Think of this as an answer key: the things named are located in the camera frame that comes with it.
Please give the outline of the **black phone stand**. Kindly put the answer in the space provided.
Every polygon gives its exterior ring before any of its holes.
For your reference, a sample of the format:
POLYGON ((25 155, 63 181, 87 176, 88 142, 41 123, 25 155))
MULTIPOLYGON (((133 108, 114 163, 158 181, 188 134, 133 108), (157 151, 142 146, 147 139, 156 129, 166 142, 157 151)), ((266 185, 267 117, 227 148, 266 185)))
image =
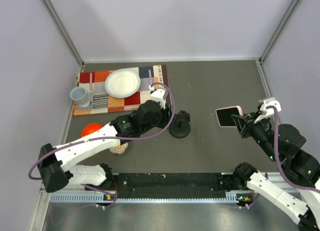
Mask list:
POLYGON ((172 124, 169 127, 169 133, 176 139, 183 139, 187 137, 191 131, 190 114, 181 110, 174 115, 172 124))

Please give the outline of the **black phone pink case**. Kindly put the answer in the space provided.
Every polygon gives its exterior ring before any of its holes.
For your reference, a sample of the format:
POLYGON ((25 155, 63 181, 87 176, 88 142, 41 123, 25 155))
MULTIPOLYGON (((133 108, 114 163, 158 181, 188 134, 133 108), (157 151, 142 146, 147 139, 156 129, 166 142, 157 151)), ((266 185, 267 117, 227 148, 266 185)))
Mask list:
POLYGON ((236 124, 232 119, 232 115, 242 116, 243 111, 239 105, 218 108, 216 111, 217 121, 222 128, 234 128, 236 124))

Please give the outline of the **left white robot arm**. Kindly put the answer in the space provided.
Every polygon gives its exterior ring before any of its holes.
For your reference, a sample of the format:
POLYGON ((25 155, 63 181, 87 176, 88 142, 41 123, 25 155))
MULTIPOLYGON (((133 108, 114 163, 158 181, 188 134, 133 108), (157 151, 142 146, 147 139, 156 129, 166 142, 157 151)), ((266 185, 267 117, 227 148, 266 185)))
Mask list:
POLYGON ((130 114, 121 115, 99 130, 70 143, 41 147, 37 165, 46 192, 53 193, 67 185, 89 185, 109 189, 114 182, 111 168, 104 163, 82 165, 81 162, 110 148, 116 148, 153 128, 165 130, 173 120, 174 107, 148 100, 130 114))

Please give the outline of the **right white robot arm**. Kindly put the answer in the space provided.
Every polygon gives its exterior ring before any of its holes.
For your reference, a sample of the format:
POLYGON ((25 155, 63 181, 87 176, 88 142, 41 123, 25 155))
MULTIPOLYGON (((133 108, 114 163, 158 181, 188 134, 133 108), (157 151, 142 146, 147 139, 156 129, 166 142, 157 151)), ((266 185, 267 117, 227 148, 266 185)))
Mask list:
POLYGON ((299 191, 299 200, 268 180, 251 164, 243 162, 233 172, 239 189, 250 189, 269 200, 297 225, 300 231, 320 229, 320 163, 305 152, 306 138, 291 124, 279 124, 279 118, 256 121, 258 113, 233 114, 232 120, 242 138, 253 138, 269 159, 276 162, 283 180, 299 191))

